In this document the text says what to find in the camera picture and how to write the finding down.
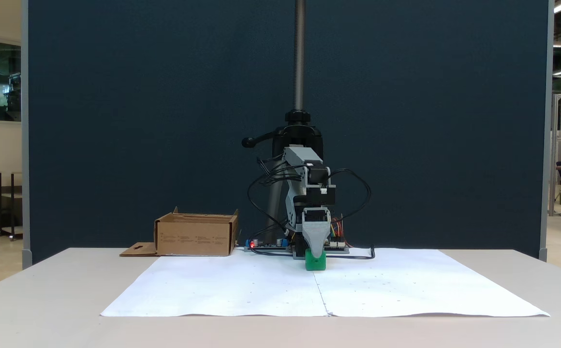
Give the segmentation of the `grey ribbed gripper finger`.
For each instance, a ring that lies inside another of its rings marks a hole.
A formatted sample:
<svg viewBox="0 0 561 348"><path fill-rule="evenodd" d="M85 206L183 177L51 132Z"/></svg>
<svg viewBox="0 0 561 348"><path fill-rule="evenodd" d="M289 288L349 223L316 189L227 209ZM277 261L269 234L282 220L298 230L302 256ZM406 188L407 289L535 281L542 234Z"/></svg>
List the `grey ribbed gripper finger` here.
<svg viewBox="0 0 561 348"><path fill-rule="evenodd" d="M314 258L320 258L323 255L325 240L329 234L329 223L302 223L302 235Z"/></svg>

